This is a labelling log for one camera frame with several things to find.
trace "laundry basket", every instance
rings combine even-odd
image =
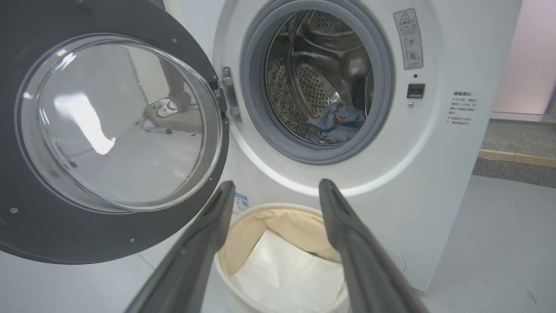
[[[275,313],[254,301],[232,276],[244,265],[251,252],[267,230],[277,234],[323,262],[341,263],[340,254],[328,242],[322,213],[319,210],[295,204],[271,203],[244,211],[232,223],[226,243],[215,255],[216,269],[225,283],[232,312]],[[295,312],[344,313],[349,300],[346,283],[340,282],[336,298],[317,311],[299,308]]]

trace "wooden baseboard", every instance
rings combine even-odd
[[[541,158],[539,156],[535,157],[533,155],[480,149],[479,157],[487,160],[516,162],[556,168],[556,159]]]

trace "door hinge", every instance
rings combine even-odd
[[[221,80],[216,81],[219,88],[222,88],[226,96],[227,110],[224,111],[223,118],[228,118],[237,123],[241,123],[240,111],[237,107],[236,91],[234,89],[234,81],[232,78],[232,69],[229,66],[222,68],[223,76]]]

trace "washing machine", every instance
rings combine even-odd
[[[223,180],[244,211],[319,208],[329,178],[426,291],[520,0],[164,5],[2,4],[3,253],[112,261],[187,225]]]

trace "warning sticker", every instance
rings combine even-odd
[[[240,212],[249,209],[249,201],[247,200],[247,197],[239,193],[236,193],[236,205]]]
[[[394,20],[400,35],[401,51],[404,55],[404,68],[411,70],[423,67],[421,34],[419,33],[415,9],[407,9],[394,13]]]
[[[479,111],[479,100],[468,91],[454,91],[446,124],[454,126],[471,126]]]

